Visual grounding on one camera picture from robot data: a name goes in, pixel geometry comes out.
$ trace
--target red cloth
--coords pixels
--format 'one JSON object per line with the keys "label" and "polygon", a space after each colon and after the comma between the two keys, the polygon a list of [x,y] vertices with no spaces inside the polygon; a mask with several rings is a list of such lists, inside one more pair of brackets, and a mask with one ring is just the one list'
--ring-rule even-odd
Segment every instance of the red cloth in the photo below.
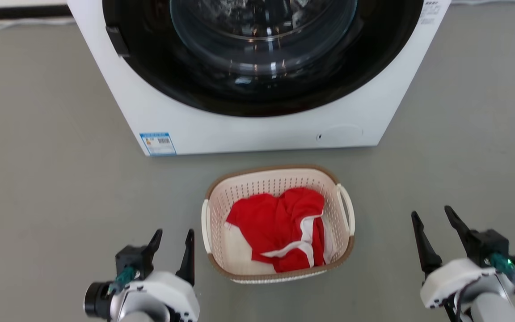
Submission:
{"label": "red cloth", "polygon": [[[295,271],[325,264],[323,203],[323,196],[308,188],[292,188],[278,198],[254,195],[233,204],[226,221],[240,229],[252,260],[271,263],[278,273]],[[272,257],[270,252],[284,248],[290,250]]]}

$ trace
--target power cord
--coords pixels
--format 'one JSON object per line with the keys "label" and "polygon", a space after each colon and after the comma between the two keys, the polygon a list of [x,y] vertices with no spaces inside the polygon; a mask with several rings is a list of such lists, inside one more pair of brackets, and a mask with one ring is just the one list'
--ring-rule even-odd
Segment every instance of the power cord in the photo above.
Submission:
{"label": "power cord", "polygon": [[460,314],[462,314],[462,298],[464,298],[464,294],[466,293],[466,290],[472,285],[474,285],[476,282],[480,281],[480,277],[478,279],[466,284],[462,290],[460,291],[460,295],[458,295],[458,301],[456,301],[456,320],[455,322],[460,322]]}

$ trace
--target cable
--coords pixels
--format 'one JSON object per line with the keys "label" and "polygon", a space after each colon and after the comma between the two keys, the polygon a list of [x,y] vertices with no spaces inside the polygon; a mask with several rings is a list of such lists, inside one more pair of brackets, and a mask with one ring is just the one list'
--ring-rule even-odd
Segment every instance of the cable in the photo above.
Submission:
{"label": "cable", "polygon": [[109,289],[106,291],[106,294],[119,294],[128,283],[139,276],[140,271],[131,266],[126,267],[119,275],[117,275],[116,279],[114,279],[114,282],[109,284]]}
{"label": "cable", "polygon": [[458,301],[456,301],[456,321],[455,322],[460,322],[460,314],[462,314],[462,298],[464,297],[464,293],[466,293],[466,290],[468,290],[468,288],[472,285],[474,285],[474,283],[480,281],[480,277],[478,277],[478,279],[464,285],[464,287],[462,288],[462,290],[460,290],[460,294],[458,295]]}
{"label": "cable", "polygon": [[505,2],[515,3],[515,0],[453,0],[451,4],[468,4],[468,6],[475,6],[477,4],[497,4]]}
{"label": "cable", "polygon": [[59,19],[19,19],[8,22],[0,23],[0,30],[20,25],[51,25],[51,26],[64,26],[74,24],[73,18],[59,18]]}

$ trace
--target plastic basket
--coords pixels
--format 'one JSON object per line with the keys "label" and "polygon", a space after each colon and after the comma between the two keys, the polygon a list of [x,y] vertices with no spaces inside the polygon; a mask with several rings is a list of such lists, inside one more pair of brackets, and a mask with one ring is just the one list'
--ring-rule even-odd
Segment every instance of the plastic basket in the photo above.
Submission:
{"label": "plastic basket", "polygon": [[[239,231],[225,225],[232,205],[241,198],[294,187],[311,188],[323,195],[323,222],[329,225],[335,252],[327,265],[276,273],[271,265],[251,260],[251,247]],[[351,198],[333,174],[316,165],[268,167],[225,175],[208,189],[202,205],[202,237],[208,258],[225,277],[242,284],[280,283],[319,275],[349,257],[355,242],[355,213]]]}

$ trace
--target white washing machine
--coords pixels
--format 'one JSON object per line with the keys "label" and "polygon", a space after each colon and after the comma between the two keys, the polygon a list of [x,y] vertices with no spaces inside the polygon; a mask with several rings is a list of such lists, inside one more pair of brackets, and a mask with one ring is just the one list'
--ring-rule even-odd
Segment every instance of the white washing machine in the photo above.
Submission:
{"label": "white washing machine", "polygon": [[69,0],[150,156],[377,145],[450,0]]}

